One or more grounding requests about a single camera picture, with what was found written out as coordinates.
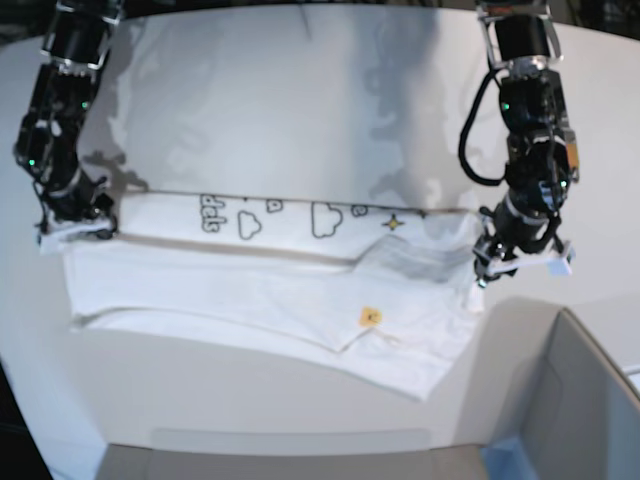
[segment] cartoon graphic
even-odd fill
[[[251,240],[262,230],[262,224],[251,212],[242,210],[238,212],[238,233],[242,240]]]
[[[267,213],[281,212],[284,208],[284,202],[282,200],[267,200]]]
[[[225,203],[213,195],[200,195],[200,205],[202,230],[206,233],[218,233],[220,226],[227,223],[226,217],[219,212],[219,209],[225,207]]]
[[[316,238],[333,237],[342,223],[342,212],[328,203],[311,204],[311,233]]]
[[[369,207],[366,205],[351,205],[351,215],[354,217],[364,217],[369,213]]]
[[[222,200],[218,200],[215,195],[200,195],[200,205],[203,207],[224,208],[226,204]]]
[[[389,227],[389,229],[393,232],[396,228],[400,227],[404,225],[404,222],[399,221],[396,218],[396,214],[392,213],[391,214],[391,220],[389,220],[387,223],[383,223],[382,226],[383,227]]]

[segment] clothing tag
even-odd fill
[[[364,328],[372,328],[380,325],[382,322],[382,313],[380,310],[364,307],[362,309],[362,313],[360,314],[360,326]]]

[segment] yellow star print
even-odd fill
[[[401,222],[400,220],[398,220],[396,218],[396,214],[395,213],[391,214],[391,220],[389,220],[387,223],[383,223],[382,224],[383,227],[389,227],[392,232],[396,228],[400,227],[401,225],[404,225],[404,222]]]

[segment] white table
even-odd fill
[[[155,190],[448,205],[470,187],[455,151],[485,69],[479,28],[469,12],[337,5],[125,23],[80,151],[102,152],[94,163],[124,153],[125,170]],[[640,310],[633,201],[640,44],[558,30],[566,54],[559,70],[582,159],[583,180],[572,189],[561,230],[578,250],[575,275],[522,271],[493,285],[488,305],[514,297],[570,305],[613,358],[633,368],[640,365],[633,318]],[[275,445],[290,453],[296,447],[278,445],[272,435],[289,433],[298,435],[298,451],[373,452],[491,434],[495,419],[465,410],[464,397],[483,388],[482,379],[470,378],[478,344],[510,341],[509,324],[484,337],[479,329],[455,376],[424,405],[257,353],[69,332],[60,259],[40,257],[31,241],[38,206],[11,159],[38,47],[33,40],[0,51],[0,354],[47,463],[91,478],[107,442],[206,443],[227,453]],[[487,92],[469,142],[486,175],[499,173],[506,158],[495,97]],[[504,193],[476,191],[490,206]],[[501,312],[517,324],[547,307],[518,308]],[[496,362],[493,380],[500,372]],[[198,443],[188,430],[208,433]],[[345,444],[340,432],[353,436]]]

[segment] black cable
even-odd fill
[[[493,77],[493,83],[496,84],[496,87],[498,87],[498,90],[502,88],[502,85],[500,84],[500,80],[498,80],[498,77]]]
[[[467,149],[467,138],[469,137],[469,132],[471,131],[471,127],[473,126],[473,122],[476,119],[476,115],[478,114],[478,110],[480,109],[480,104],[482,103],[482,97],[484,97],[484,92],[487,90],[489,84],[495,80],[496,75],[498,74],[498,70],[490,68],[487,74],[482,79],[482,83],[480,84],[480,88],[476,93],[476,97],[473,99],[473,105],[471,106],[471,110],[469,111],[469,116],[467,117],[467,121],[464,123],[464,127],[460,132],[460,142],[458,143],[458,159],[460,160],[460,166],[464,173],[467,174],[471,180],[480,185],[484,185],[485,187],[497,187],[504,180],[504,175],[500,178],[485,178],[478,175],[469,162],[467,160],[466,149]]]

